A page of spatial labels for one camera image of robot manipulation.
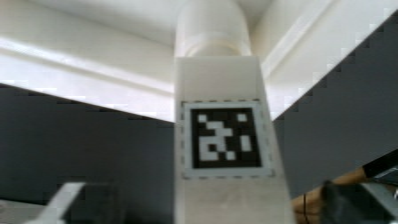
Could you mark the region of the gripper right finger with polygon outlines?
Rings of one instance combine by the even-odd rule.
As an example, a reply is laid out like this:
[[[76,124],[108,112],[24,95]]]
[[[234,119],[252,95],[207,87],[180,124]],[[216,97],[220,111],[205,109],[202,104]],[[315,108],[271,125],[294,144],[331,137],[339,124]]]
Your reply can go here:
[[[398,166],[369,181],[321,188],[321,224],[398,224]]]

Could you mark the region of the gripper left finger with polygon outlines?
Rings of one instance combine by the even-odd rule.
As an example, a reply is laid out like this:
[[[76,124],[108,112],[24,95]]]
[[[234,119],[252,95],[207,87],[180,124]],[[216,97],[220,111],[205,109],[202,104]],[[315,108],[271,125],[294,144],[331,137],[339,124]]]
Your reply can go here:
[[[106,183],[65,182],[31,224],[122,224],[118,192]]]

